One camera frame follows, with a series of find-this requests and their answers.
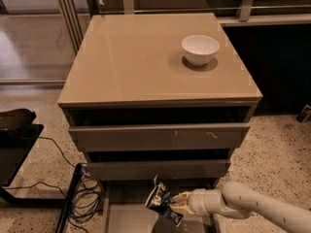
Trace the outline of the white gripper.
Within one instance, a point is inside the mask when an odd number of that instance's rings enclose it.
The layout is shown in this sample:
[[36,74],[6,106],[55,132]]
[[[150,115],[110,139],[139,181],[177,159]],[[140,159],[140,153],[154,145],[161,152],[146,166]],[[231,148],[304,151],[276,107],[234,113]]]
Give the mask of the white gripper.
[[224,208],[224,199],[219,189],[195,189],[175,195],[170,205],[172,211],[183,216],[208,216],[218,214]]

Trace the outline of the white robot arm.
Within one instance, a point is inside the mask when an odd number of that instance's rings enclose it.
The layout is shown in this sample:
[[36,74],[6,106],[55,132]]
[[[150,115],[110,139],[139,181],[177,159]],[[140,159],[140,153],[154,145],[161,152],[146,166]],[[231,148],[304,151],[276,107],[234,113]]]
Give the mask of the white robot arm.
[[170,208],[183,216],[218,214],[244,219],[255,212],[288,233],[311,233],[311,212],[263,195],[239,182],[221,189],[198,188],[173,197]]

